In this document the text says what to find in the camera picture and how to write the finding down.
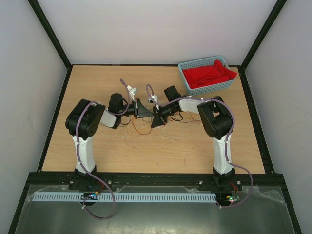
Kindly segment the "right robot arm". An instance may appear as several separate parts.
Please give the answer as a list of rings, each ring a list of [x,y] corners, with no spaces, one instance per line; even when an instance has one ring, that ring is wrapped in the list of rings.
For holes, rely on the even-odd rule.
[[[234,114],[220,96],[198,98],[180,93],[174,86],[164,90],[168,103],[160,104],[151,88],[146,85],[148,101],[154,104],[152,127],[168,122],[168,117],[178,112],[190,112],[200,116],[206,134],[212,138],[214,147],[213,184],[223,190],[234,178],[235,169],[231,159],[231,136],[235,125]]]

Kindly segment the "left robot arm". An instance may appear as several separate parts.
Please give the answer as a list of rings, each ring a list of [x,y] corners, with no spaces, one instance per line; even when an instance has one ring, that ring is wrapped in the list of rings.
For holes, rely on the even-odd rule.
[[[109,106],[81,99],[66,119],[65,127],[72,136],[76,149],[77,164],[75,171],[83,174],[80,183],[86,189],[94,188],[97,184],[96,164],[93,158],[93,136],[98,126],[103,125],[116,129],[121,124],[121,118],[152,117],[153,113],[135,98],[126,101],[119,94],[114,93],[110,97]]]

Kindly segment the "red cloth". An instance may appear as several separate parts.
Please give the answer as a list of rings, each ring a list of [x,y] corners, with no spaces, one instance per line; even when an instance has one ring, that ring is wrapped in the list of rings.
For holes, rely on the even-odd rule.
[[[199,88],[227,82],[236,78],[237,73],[224,67],[220,60],[214,65],[183,70],[190,88]]]

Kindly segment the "light blue plastic basket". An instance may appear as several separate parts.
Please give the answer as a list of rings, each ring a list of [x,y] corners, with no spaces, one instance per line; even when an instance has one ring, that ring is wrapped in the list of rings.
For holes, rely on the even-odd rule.
[[[186,92],[192,96],[226,89],[237,76],[223,56],[183,62],[178,68]]]

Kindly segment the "left green circuit board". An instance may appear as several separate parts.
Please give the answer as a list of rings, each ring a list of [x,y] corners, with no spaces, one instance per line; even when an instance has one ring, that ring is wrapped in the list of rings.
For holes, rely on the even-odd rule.
[[[83,193],[80,200],[98,200],[98,195],[96,193]]]

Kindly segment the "green circuit board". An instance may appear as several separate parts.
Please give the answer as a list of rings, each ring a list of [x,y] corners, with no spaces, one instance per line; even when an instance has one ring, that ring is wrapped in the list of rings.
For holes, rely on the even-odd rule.
[[[98,200],[98,195],[96,193],[83,193],[80,200]]]
[[[235,202],[235,201],[239,201],[240,200],[240,196],[239,195],[229,195],[229,196],[226,196],[226,199],[232,203],[232,202]]]

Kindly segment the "right green circuit board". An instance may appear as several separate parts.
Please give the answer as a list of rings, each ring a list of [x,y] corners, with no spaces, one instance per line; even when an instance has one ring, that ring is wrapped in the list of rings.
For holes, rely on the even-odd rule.
[[[226,199],[232,203],[232,202],[235,202],[235,201],[239,201],[240,200],[240,196],[239,195],[229,195],[229,196],[226,196]]]

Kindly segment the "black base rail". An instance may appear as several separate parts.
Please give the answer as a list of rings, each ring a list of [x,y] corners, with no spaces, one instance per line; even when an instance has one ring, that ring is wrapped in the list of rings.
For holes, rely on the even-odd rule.
[[[217,187],[212,174],[153,174],[153,173],[96,173],[114,191],[123,186],[152,187],[185,187],[200,191],[224,193],[233,190],[231,185],[241,189],[243,186],[280,187],[286,189],[282,174],[236,174],[231,182],[223,187]],[[31,185],[65,185],[70,189],[80,191],[95,191],[102,188],[101,183],[89,175],[78,175],[74,172],[32,172],[25,183],[28,189]]]

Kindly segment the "black aluminium frame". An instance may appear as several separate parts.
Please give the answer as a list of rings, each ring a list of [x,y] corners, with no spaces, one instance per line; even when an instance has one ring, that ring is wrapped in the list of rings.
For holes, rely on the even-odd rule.
[[[238,73],[240,75],[240,80],[242,83],[244,95],[245,95],[245,98],[247,101],[247,106],[248,106],[251,121],[253,124],[253,130],[255,132],[257,144],[258,144],[260,154],[261,154],[262,163],[263,163],[264,169],[265,169],[264,174],[255,174],[253,179],[255,182],[260,182],[261,184],[267,184],[269,186],[277,185],[282,189],[282,194],[283,194],[283,197],[286,201],[287,209],[288,209],[290,219],[292,222],[292,227],[294,229],[294,232],[296,234],[299,234],[299,233],[301,233],[301,228],[300,228],[298,219],[297,219],[295,211],[294,211],[294,207],[293,207],[293,204],[292,204],[292,201],[290,198],[289,191],[287,189],[287,185],[286,185],[284,176],[282,174],[278,174],[274,171],[271,156],[270,156],[270,153],[269,153],[269,150],[267,147],[266,140],[264,138],[264,134],[263,134],[262,126],[260,123],[259,115],[258,115],[258,112],[256,109],[256,104],[254,102],[254,98],[253,98],[253,94],[252,94],[252,91],[250,88],[250,84],[249,84],[247,77],[246,77],[246,74],[245,74],[245,70],[246,70],[247,66],[251,62],[253,56],[255,55],[256,51],[260,47],[264,37],[266,36],[269,29],[273,25],[277,16],[279,15],[281,10],[283,9],[285,3],[286,3],[285,0],[277,0],[276,1],[274,7],[272,8],[269,16],[266,19],[264,25],[262,26],[262,28],[261,28],[260,32],[258,33],[255,41],[253,42],[248,54],[246,55],[244,61],[242,62],[241,65],[237,65],[236,67],[238,68]],[[47,139],[46,139],[43,151],[42,151],[42,155],[41,155],[41,158],[39,161],[38,169],[36,172],[31,172],[27,181],[26,181],[26,184],[23,188],[23,192],[21,194],[16,212],[14,214],[10,229],[8,231],[10,234],[14,234],[17,231],[18,222],[20,220],[22,209],[24,207],[24,202],[26,200],[26,193],[29,191],[29,186],[31,184],[35,184],[36,182],[41,182],[41,183],[43,183],[43,182],[55,182],[57,177],[67,178],[69,176],[69,173],[61,173],[61,172],[52,172],[52,173],[44,172],[43,173],[43,172],[41,172],[41,169],[43,167],[43,163],[44,163],[44,160],[46,158],[46,153],[48,150],[49,143],[51,141],[52,132],[54,130],[57,117],[59,115],[61,103],[63,101],[65,91],[66,91],[66,88],[68,85],[69,76],[70,76],[72,69],[73,69],[73,64],[70,63],[68,57],[66,56],[65,51],[63,50],[59,40],[57,39],[57,36],[56,36],[55,32],[53,31],[53,28],[51,27],[51,25],[50,25],[46,15],[44,14],[39,2],[36,0],[31,0],[31,1],[29,1],[29,4],[32,7],[34,13],[36,14],[38,20],[40,21],[41,25],[43,26],[47,36],[49,37],[50,41],[53,44],[53,46],[55,47],[58,55],[60,56],[61,60],[63,61],[64,65],[67,69],[67,73],[65,76],[63,86],[61,88],[61,93],[60,93],[60,96],[58,98],[58,103],[57,103],[56,110],[55,110],[53,118],[52,118],[52,123],[51,123],[51,126],[49,128],[49,133],[48,133],[48,136],[47,136]]]

